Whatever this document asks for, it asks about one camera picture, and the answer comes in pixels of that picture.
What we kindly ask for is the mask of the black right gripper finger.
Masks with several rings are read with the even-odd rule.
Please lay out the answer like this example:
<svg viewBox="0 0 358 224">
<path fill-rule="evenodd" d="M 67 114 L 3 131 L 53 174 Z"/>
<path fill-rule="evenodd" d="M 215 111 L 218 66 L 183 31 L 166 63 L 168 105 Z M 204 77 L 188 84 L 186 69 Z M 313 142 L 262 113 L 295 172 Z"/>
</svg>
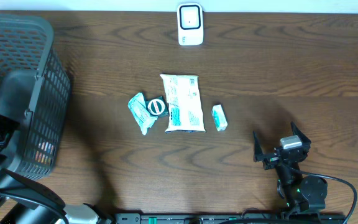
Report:
<svg viewBox="0 0 358 224">
<path fill-rule="evenodd" d="M 310 145 L 311 141 L 308 137 L 306 137 L 296 126 L 296 124 L 292 121 L 291 123 L 291 130 L 293 132 L 293 135 L 296 135 L 299 137 L 300 141 L 303 145 Z"/>
<path fill-rule="evenodd" d="M 254 162 L 259 162 L 264 159 L 264 154 L 259 144 L 259 140 L 257 138 L 256 132 L 254 131 L 252 134 L 254 137 Z"/>
</svg>

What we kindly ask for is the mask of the small white teal box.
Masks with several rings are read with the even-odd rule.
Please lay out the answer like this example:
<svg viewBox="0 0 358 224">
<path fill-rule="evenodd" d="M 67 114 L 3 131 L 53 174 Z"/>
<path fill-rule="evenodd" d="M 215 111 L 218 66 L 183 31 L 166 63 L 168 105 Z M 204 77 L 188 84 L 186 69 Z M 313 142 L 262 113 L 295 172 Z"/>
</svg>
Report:
<svg viewBox="0 0 358 224">
<path fill-rule="evenodd" d="M 211 110 L 217 131 L 225 131 L 228 123 L 222 105 L 214 105 Z"/>
</svg>

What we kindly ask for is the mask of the large white snack bag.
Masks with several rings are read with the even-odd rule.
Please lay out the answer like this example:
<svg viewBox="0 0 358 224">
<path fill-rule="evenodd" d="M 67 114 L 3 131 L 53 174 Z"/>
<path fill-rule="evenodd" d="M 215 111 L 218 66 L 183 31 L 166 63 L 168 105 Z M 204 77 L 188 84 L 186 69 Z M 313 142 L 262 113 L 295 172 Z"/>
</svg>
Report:
<svg viewBox="0 0 358 224">
<path fill-rule="evenodd" d="M 160 74 L 168 104 L 166 133 L 205 132 L 197 75 Z"/>
</svg>

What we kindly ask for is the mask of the dark green round-label packet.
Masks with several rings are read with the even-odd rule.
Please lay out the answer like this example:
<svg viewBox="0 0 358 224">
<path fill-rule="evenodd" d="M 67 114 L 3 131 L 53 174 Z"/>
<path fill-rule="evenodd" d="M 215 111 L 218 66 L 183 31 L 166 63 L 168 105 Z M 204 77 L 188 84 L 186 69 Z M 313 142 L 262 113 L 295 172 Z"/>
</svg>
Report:
<svg viewBox="0 0 358 224">
<path fill-rule="evenodd" d="M 158 96 L 145 102 L 148 112 L 157 117 L 168 116 L 168 107 L 163 96 Z"/>
</svg>

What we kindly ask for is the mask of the teal wet wipes packet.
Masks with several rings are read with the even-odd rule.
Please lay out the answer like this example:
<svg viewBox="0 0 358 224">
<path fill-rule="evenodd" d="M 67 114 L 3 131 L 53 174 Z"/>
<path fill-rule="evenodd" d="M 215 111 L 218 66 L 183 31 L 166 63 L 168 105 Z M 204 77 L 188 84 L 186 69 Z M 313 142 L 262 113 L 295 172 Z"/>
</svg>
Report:
<svg viewBox="0 0 358 224">
<path fill-rule="evenodd" d="M 128 102 L 128 108 L 139 125 L 142 134 L 146 135 L 148 129 L 154 125 L 158 117 L 147 110 L 143 93 L 139 92 L 131 98 Z"/>
</svg>

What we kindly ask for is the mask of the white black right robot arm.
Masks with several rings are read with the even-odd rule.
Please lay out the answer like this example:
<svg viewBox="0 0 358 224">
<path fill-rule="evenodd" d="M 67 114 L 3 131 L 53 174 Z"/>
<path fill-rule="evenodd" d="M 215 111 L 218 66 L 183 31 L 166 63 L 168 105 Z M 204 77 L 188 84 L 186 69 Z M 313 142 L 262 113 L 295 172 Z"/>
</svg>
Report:
<svg viewBox="0 0 358 224">
<path fill-rule="evenodd" d="M 288 204 L 283 216 L 315 214 L 326 207 L 328 183 L 321 177 L 302 174 L 299 163 L 304 161 L 311 141 L 291 123 L 292 135 L 282 138 L 272 153 L 265 154 L 256 133 L 254 136 L 254 162 L 262 162 L 265 170 L 274 169 L 278 175 L 277 192 Z"/>
</svg>

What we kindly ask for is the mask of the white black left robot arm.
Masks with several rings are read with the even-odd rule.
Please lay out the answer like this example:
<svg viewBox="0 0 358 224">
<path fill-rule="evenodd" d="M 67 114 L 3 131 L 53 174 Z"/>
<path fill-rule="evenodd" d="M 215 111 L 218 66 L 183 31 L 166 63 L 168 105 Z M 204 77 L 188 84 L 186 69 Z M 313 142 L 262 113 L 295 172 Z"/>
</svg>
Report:
<svg viewBox="0 0 358 224">
<path fill-rule="evenodd" d="M 5 149 L 19 123 L 0 115 L 0 152 Z M 115 218 L 95 206 L 67 205 L 48 187 L 0 168 L 0 207 L 12 199 L 16 205 L 0 223 L 115 223 Z"/>
</svg>

